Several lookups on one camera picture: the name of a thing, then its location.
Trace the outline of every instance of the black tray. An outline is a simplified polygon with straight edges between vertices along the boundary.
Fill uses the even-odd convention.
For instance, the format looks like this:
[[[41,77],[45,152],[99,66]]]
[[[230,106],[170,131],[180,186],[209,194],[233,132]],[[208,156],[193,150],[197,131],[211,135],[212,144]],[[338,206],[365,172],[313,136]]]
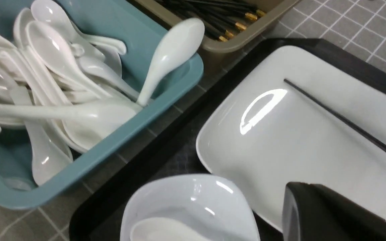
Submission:
[[[70,240],[118,241],[124,207],[138,188],[163,177],[207,173],[196,155],[199,130],[248,73],[271,52],[285,45],[303,48],[386,94],[386,73],[326,40],[264,40],[77,209],[69,226]],[[258,216],[256,222],[262,240],[282,240],[281,233]]]

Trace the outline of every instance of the black chopstick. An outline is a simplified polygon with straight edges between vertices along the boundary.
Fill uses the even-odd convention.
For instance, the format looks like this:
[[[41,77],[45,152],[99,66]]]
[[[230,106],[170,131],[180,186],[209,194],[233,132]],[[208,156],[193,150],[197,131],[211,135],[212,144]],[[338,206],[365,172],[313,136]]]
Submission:
[[[337,117],[337,119],[340,119],[343,123],[345,123],[346,125],[348,125],[350,128],[354,129],[355,131],[357,131],[359,134],[361,134],[363,137],[365,137],[366,139],[368,139],[370,142],[372,142],[373,144],[375,144],[377,147],[379,147],[382,151],[386,152],[386,145],[381,142],[380,140],[378,140],[377,138],[375,138],[374,136],[372,136],[370,133],[368,133],[367,131],[363,130],[361,127],[359,127],[358,125],[354,124],[353,122],[351,122],[349,119],[346,119],[344,116],[342,116],[341,114],[337,113],[336,111],[332,110],[331,108],[327,107],[326,105],[324,105],[323,103],[321,103],[319,100],[317,100],[315,97],[311,96],[310,94],[308,94],[306,91],[302,90],[300,87],[296,86],[295,84],[293,84],[291,81],[287,80],[287,79],[284,79],[284,82],[286,82],[287,84],[289,84],[291,87],[293,87],[294,89],[296,89],[297,91],[299,91],[300,93],[302,93],[303,95],[305,95],[306,97],[308,97],[309,99],[311,99],[312,101],[314,101],[317,105],[319,105],[320,107],[323,107],[326,111],[328,111],[330,114],[334,115],[335,117]]]

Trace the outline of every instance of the spoon bowl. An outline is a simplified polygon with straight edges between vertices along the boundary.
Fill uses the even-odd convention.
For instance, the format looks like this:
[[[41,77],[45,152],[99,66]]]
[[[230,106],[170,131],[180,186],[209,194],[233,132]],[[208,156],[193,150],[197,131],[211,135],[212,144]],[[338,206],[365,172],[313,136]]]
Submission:
[[[26,26],[28,41],[43,63],[59,76],[76,82],[98,98],[110,97],[79,69],[69,44],[51,26],[33,21]]]
[[[85,55],[95,57],[101,61],[105,60],[103,53],[76,32],[66,12],[54,1],[35,0],[31,5],[31,11],[36,20],[48,23],[71,43],[83,46]]]
[[[130,231],[131,241],[210,241],[184,223],[171,218],[147,218]]]
[[[159,42],[151,59],[147,78],[136,103],[145,107],[159,82],[172,70],[190,59],[202,43],[205,26],[189,18],[173,26]]]

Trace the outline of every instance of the tiled surface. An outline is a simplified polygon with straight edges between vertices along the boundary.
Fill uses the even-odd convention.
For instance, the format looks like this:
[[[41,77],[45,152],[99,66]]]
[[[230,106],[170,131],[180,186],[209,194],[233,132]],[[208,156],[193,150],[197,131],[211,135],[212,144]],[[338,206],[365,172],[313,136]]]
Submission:
[[[386,0],[303,0],[264,37],[325,38],[386,72]],[[87,176],[83,183],[49,204],[28,211],[0,207],[0,240],[68,240],[69,220],[75,209],[212,87],[220,76],[203,78],[198,86]]]

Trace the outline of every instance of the teal container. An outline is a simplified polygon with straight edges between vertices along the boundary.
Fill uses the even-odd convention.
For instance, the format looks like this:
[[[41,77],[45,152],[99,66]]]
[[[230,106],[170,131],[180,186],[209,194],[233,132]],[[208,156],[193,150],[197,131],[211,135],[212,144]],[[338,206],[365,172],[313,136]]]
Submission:
[[[32,0],[0,0],[0,35],[12,39],[17,14],[31,3]],[[153,52],[167,30],[125,0],[58,0],[58,3],[84,33],[126,43],[127,54],[121,56],[124,79],[140,90]],[[156,89],[151,105],[40,187],[32,178],[32,152],[26,131],[3,130],[0,134],[0,205],[8,209],[30,209],[56,197],[193,88],[202,73],[203,63],[196,54],[166,76]]]

